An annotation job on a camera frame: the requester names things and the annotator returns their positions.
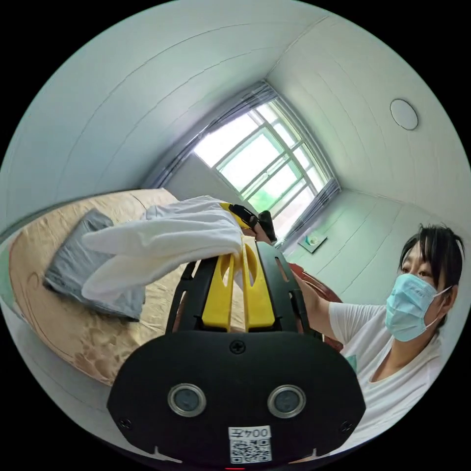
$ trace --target hand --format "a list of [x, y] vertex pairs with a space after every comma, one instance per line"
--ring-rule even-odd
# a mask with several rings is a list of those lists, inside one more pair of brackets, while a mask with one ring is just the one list
[[244, 235], [255, 237], [257, 242], [266, 242], [267, 244], [271, 245], [271, 240], [266, 235], [265, 231], [262, 229], [261, 225], [257, 223], [255, 227], [252, 229], [242, 229]]

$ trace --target face mask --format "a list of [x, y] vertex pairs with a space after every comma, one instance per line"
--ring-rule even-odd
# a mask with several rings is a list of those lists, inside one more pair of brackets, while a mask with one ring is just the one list
[[386, 300], [386, 328], [401, 342], [423, 334], [437, 320], [425, 325], [427, 309], [435, 297], [449, 288], [438, 293], [432, 285], [415, 275], [399, 275]]

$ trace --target yellow bracket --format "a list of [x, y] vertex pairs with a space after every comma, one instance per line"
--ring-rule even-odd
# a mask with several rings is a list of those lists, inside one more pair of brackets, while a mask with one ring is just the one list
[[244, 288], [245, 331], [253, 328], [271, 327], [275, 314], [263, 274], [255, 239], [242, 236], [242, 279]]
[[237, 221], [237, 224], [240, 226], [241, 229], [250, 229], [250, 226], [248, 224], [245, 224], [245, 222], [240, 219], [239, 216], [236, 216], [230, 209], [229, 206], [231, 203], [219, 203], [222, 207], [222, 209], [225, 209], [226, 211], [230, 212], [233, 216], [233, 218]]
[[[203, 324], [207, 327], [222, 328], [227, 332], [230, 329], [234, 265], [233, 254], [218, 257], [202, 317]], [[224, 275], [228, 269], [227, 284], [224, 284]]]

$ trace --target folded towel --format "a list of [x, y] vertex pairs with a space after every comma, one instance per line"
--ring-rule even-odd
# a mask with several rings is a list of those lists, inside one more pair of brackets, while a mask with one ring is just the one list
[[85, 234], [82, 241], [89, 250], [115, 256], [88, 278], [82, 295], [110, 302], [184, 263], [224, 254], [239, 256], [242, 230], [220, 203], [202, 196], [153, 206], [139, 221]]
[[43, 286], [73, 298], [98, 313], [138, 321], [145, 301], [143, 286], [123, 290], [112, 300], [90, 300], [82, 295], [86, 280], [113, 255], [85, 247], [82, 236], [113, 226], [113, 221], [96, 209], [89, 211], [74, 227], [55, 253], [43, 279]]

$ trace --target gray cloth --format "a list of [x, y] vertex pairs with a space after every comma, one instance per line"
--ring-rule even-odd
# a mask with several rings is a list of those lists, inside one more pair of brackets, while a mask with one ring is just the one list
[[82, 236], [113, 226], [113, 221], [96, 209], [89, 211], [58, 249], [44, 275], [43, 285], [59, 294], [74, 298], [98, 313], [138, 321], [145, 302], [145, 287], [133, 288], [112, 303], [91, 301], [82, 296], [85, 281], [114, 255], [87, 249]]

